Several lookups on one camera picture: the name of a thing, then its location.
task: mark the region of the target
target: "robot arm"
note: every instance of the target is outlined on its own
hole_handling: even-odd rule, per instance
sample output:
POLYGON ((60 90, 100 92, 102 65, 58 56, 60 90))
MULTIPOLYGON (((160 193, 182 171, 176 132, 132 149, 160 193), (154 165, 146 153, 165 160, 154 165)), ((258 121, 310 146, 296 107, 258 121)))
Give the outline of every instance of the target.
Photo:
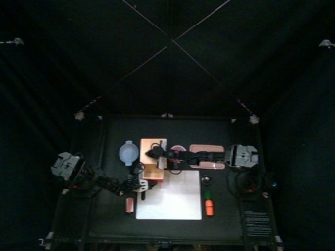
POLYGON ((69 189, 88 190, 96 185, 117 196, 124 196, 133 191, 142 192, 156 185, 152 181, 138 179, 136 175, 130 175, 122 183, 118 183, 116 178, 98 176, 92 167, 85 164, 84 158, 66 152, 58 154, 50 171, 66 181, 69 189))
POLYGON ((250 168, 257 163, 256 149, 252 146, 233 145, 226 152, 189 152, 165 150, 160 145, 154 145, 145 153, 150 158, 164 157, 169 160, 185 162, 189 165, 198 165, 198 162, 221 162, 233 168, 250 168))

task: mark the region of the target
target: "white paper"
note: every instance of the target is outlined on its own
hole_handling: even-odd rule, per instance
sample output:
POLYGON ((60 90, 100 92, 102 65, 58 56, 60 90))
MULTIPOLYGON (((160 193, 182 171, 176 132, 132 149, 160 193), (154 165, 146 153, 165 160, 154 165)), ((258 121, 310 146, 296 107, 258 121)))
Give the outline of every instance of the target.
POLYGON ((136 219, 201 220, 198 171, 173 175, 164 170, 164 181, 137 194, 136 219))

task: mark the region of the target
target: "pink object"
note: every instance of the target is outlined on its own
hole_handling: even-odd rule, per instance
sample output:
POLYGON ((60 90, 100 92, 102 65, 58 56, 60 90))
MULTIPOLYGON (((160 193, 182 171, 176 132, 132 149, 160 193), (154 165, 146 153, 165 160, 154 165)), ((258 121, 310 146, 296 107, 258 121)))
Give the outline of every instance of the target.
POLYGON ((170 147, 170 150, 182 152, 185 151, 185 148, 181 145, 174 145, 170 147))
MULTIPOLYGON (((189 145, 189 151, 196 152, 224 152, 225 148, 221 145, 189 145)), ((225 164, 217 162, 201 161, 197 165, 189 165, 193 169, 224 169, 225 164)))
POLYGON ((133 198, 126 198, 125 201, 125 212, 132 213, 133 212, 133 198))

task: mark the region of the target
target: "wooden block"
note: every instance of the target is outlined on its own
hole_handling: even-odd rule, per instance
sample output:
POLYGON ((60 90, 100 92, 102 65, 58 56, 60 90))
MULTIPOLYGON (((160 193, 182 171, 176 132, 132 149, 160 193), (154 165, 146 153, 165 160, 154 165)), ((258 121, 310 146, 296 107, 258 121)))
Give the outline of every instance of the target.
POLYGON ((140 145, 140 162, 144 164, 142 179, 162 181, 164 168, 166 167, 166 159, 160 159, 160 168, 157 168, 157 160, 148 157, 145 153, 152 149, 153 144, 166 145, 164 138, 142 138, 140 145))

